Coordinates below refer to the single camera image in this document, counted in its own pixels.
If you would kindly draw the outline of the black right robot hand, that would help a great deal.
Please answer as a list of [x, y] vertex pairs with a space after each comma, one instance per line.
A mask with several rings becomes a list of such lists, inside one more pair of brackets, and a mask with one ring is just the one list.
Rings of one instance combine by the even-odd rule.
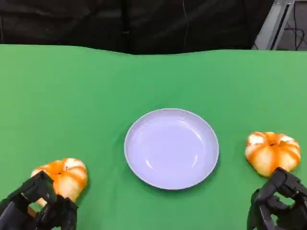
[[248, 230], [305, 230], [307, 188], [281, 167], [251, 196]]

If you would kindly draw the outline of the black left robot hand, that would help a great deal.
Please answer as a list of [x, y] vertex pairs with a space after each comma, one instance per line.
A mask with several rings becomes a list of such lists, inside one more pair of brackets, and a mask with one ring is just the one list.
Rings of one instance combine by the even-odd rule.
[[75, 230], [78, 207], [57, 195], [53, 180], [40, 171], [0, 202], [2, 230]]

